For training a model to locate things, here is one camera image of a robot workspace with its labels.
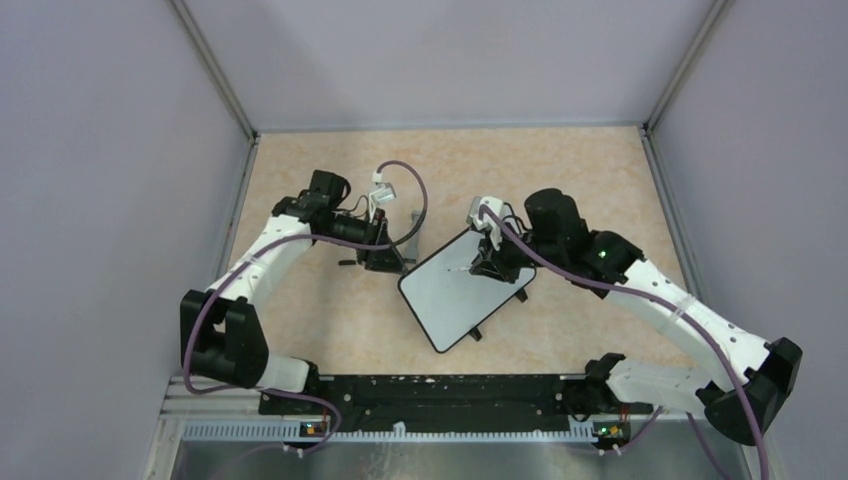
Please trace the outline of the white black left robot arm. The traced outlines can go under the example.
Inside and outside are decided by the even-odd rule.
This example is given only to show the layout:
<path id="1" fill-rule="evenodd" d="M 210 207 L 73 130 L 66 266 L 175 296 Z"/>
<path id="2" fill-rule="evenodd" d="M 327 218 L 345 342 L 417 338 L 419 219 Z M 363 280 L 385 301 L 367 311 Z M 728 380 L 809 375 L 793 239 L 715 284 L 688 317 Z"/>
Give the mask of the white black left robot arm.
<path id="1" fill-rule="evenodd" d="M 283 401 L 297 413 L 317 407 L 321 388 L 308 378 L 310 364 L 271 353 L 259 314 L 298 258 L 319 241 L 354 248 L 357 263 L 369 269 L 386 267 L 381 254 L 392 259 L 393 270 L 403 269 L 381 207 L 395 199 L 395 189 L 379 172 L 372 180 L 366 215 L 360 218 L 340 207 L 351 192 L 350 183 L 340 175 L 314 171 L 307 189 L 273 207 L 256 240 L 221 278 L 184 295 L 179 317 L 186 378 L 281 390 Z"/>

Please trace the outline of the white board with black frame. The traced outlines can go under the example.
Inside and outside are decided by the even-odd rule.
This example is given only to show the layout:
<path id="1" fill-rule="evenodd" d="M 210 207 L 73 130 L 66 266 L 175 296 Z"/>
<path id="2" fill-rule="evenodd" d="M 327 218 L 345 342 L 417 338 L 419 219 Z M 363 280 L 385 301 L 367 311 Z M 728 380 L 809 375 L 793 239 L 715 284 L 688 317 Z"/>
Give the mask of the white board with black frame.
<path id="1" fill-rule="evenodd" d="M 533 267 L 523 269 L 514 284 L 447 271 L 469 266 L 483 237 L 470 229 L 461 231 L 398 281 L 401 297 L 439 354 L 468 336 L 477 337 L 474 330 L 510 300 L 524 301 L 524 290 L 536 278 Z"/>

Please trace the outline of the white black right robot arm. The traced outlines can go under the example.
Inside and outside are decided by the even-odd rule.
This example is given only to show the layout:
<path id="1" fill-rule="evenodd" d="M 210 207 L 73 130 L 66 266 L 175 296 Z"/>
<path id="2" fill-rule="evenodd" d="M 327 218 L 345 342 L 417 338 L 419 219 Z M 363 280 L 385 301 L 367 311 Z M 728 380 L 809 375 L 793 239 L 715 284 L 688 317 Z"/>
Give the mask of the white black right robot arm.
<path id="1" fill-rule="evenodd" d="M 524 202 L 529 229 L 515 232 L 510 207 L 477 197 L 467 221 L 483 234 L 475 275 L 514 283 L 525 268 L 545 268 L 654 328 L 695 363 L 690 369 L 606 354 L 588 363 L 589 404 L 612 412 L 648 403 L 701 413 L 726 438 L 756 446 L 793 392 L 803 358 L 787 337 L 767 340 L 724 318 L 676 285 L 643 251 L 618 233 L 592 230 L 575 200 L 558 188 Z"/>

